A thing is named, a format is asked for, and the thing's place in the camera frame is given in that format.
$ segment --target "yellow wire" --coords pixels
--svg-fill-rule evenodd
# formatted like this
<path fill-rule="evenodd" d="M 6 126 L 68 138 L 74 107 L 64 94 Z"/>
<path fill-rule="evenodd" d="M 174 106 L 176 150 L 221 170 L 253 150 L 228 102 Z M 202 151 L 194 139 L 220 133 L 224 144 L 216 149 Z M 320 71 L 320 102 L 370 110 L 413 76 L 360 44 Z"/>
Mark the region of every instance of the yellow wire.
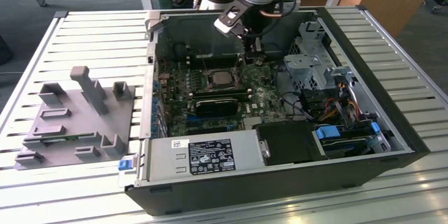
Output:
<path fill-rule="evenodd" d="M 325 120 L 326 118 L 329 118 L 330 116 L 333 116 L 337 112 L 337 109 L 333 109 L 332 112 L 328 113 L 328 115 L 325 115 L 325 117 L 322 119 L 320 119 L 320 121 Z"/>

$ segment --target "red wire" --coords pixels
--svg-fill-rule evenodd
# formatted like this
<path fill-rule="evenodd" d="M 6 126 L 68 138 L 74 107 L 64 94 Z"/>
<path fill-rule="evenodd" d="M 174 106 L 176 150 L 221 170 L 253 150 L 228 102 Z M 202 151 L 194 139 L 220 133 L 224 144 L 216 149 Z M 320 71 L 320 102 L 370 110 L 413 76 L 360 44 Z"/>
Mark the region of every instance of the red wire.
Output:
<path fill-rule="evenodd" d="M 324 114 L 326 114 L 326 112 L 328 112 L 328 105 L 329 105 L 329 102 L 333 100 L 333 98 L 329 98 L 328 99 L 328 101 L 326 101 L 326 103 L 325 103 L 325 113 Z"/>

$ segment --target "cable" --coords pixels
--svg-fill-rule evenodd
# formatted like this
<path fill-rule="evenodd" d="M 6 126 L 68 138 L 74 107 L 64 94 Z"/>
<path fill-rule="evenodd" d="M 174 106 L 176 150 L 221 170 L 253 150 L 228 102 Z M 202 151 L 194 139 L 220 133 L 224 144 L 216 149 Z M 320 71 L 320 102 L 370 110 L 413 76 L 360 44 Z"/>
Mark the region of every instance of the cable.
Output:
<path fill-rule="evenodd" d="M 278 77 L 278 70 L 280 70 L 280 64 L 278 64 L 278 66 L 277 66 L 277 71 L 276 71 L 276 74 L 274 74 L 274 83 L 273 83 L 273 86 L 274 86 L 274 91 L 277 92 L 277 95 L 280 96 L 280 98 L 284 100 L 284 102 L 289 105 L 289 106 L 292 106 L 294 109 L 297 109 L 298 111 L 300 111 L 300 113 L 306 117 L 306 119 L 308 120 L 310 120 L 310 121 L 316 121 L 316 119 L 300 108 L 300 107 L 297 107 L 297 106 L 294 106 L 286 99 L 284 99 L 284 95 L 285 94 L 289 94 L 289 93 L 292 93 L 292 94 L 294 94 L 294 92 L 285 92 L 285 93 L 282 93 L 282 94 L 280 94 L 280 92 L 278 92 L 278 87 L 277 87 L 277 77 Z"/>
<path fill-rule="evenodd" d="M 296 106 L 296 103 L 297 103 L 297 102 L 300 102 L 300 100 L 294 101 L 292 105 Z M 296 112 L 293 111 L 293 107 L 292 107 L 292 114 L 294 115 L 294 113 L 296 113 Z"/>
<path fill-rule="evenodd" d="M 292 8 L 285 12 L 285 13 L 268 13 L 265 11 L 260 11 L 260 14 L 264 16 L 264 17 L 268 17 L 268 18 L 282 18 L 282 17 L 286 17 L 296 9 L 296 6 L 297 6 L 297 0 L 293 0 L 292 2 Z"/>
<path fill-rule="evenodd" d="M 270 30 L 273 29 L 273 27 L 277 25 L 278 23 L 278 19 L 272 20 L 270 24 L 265 27 L 265 29 L 262 30 L 262 32 L 257 33 L 257 34 L 248 34 L 245 37 L 246 38 L 256 38 L 256 37 L 261 37 L 262 35 L 265 35 L 268 32 L 270 32 Z"/>
<path fill-rule="evenodd" d="M 22 72 L 2 72 L 0 74 L 12 74 L 12 73 L 22 73 Z"/>

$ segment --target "power supply label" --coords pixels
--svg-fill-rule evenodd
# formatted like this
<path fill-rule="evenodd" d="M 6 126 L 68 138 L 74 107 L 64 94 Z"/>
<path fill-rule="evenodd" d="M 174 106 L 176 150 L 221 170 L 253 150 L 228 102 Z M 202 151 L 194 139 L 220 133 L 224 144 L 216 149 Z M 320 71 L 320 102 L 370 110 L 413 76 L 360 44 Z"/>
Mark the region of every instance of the power supply label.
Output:
<path fill-rule="evenodd" d="M 201 175 L 234 170 L 234 157 L 229 139 L 189 143 L 189 173 Z"/>

